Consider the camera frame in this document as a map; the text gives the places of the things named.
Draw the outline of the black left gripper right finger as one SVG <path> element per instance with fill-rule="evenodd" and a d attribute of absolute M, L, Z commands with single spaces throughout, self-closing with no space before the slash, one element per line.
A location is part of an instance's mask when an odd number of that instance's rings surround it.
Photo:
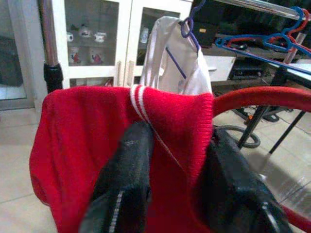
<path fill-rule="evenodd" d="M 290 233 L 280 204 L 233 138 L 213 130 L 201 179 L 202 220 L 214 233 Z"/>

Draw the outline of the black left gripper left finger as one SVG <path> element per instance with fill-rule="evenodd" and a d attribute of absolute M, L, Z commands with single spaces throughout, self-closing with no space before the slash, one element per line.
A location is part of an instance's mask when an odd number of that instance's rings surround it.
<path fill-rule="evenodd" d="M 151 201 L 153 130 L 144 121 L 124 133 L 102 168 L 80 224 L 81 233 L 142 233 Z"/>

